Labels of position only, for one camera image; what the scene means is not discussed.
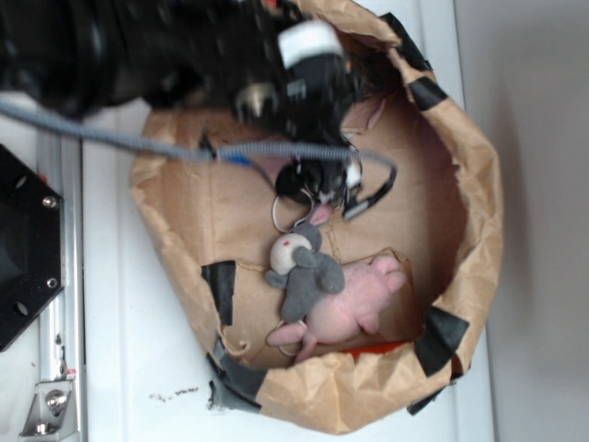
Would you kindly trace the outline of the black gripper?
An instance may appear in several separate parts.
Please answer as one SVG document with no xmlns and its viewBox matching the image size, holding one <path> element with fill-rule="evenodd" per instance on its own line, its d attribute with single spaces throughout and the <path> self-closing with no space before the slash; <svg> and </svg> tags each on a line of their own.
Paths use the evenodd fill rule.
<svg viewBox="0 0 589 442">
<path fill-rule="evenodd" d="M 275 180 L 281 196 L 321 204 L 355 203 L 360 159 L 341 133 L 363 95 L 363 81 L 336 30 L 292 1 L 202 3 L 204 103 L 291 143 L 295 153 Z"/>
</svg>

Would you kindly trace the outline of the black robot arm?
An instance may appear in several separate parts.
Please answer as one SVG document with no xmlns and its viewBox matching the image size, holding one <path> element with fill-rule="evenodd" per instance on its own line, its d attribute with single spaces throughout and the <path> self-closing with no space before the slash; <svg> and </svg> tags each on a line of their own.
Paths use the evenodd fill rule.
<svg viewBox="0 0 589 442">
<path fill-rule="evenodd" d="M 275 188 L 292 199 L 365 209 L 395 183 L 356 200 L 364 155 L 341 125 L 361 83 L 334 28 L 291 1 L 5 1 L 1 88 L 42 106 L 3 103 L 4 116 L 58 134 L 192 161 L 285 157 Z M 213 150 L 202 139 L 188 154 L 83 124 L 134 99 L 225 109 L 280 140 Z"/>
</svg>

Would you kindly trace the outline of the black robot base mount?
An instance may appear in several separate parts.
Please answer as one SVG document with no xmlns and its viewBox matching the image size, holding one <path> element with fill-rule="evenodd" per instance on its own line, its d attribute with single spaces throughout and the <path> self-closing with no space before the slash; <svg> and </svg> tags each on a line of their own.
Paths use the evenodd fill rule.
<svg viewBox="0 0 589 442">
<path fill-rule="evenodd" d="M 62 290 L 62 202 L 1 147 L 1 350 L 6 351 Z"/>
</svg>

